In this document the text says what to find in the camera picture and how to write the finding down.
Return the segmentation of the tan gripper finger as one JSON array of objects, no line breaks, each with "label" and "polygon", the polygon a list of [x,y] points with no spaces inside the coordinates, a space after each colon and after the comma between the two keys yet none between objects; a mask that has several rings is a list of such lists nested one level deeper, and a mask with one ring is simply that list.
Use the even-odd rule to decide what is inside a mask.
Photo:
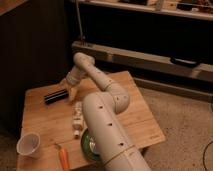
[{"label": "tan gripper finger", "polygon": [[77,95],[78,89],[76,87],[69,87],[68,93],[69,93],[69,101],[72,102],[75,100],[75,97]]},{"label": "tan gripper finger", "polygon": [[65,78],[63,78],[60,83],[59,83],[60,86],[66,86],[67,85],[67,80]]}]

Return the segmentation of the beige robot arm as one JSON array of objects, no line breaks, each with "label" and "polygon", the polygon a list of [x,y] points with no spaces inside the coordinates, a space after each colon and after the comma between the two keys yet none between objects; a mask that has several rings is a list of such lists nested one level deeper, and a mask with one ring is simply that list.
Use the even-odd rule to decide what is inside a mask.
[{"label": "beige robot arm", "polygon": [[95,59],[78,52],[74,66],[61,84],[72,102],[82,78],[89,76],[100,92],[86,95],[82,102],[83,116],[89,133],[107,171],[151,171],[142,154],[135,147],[116,115],[130,104],[128,92],[115,80],[95,66]]}]

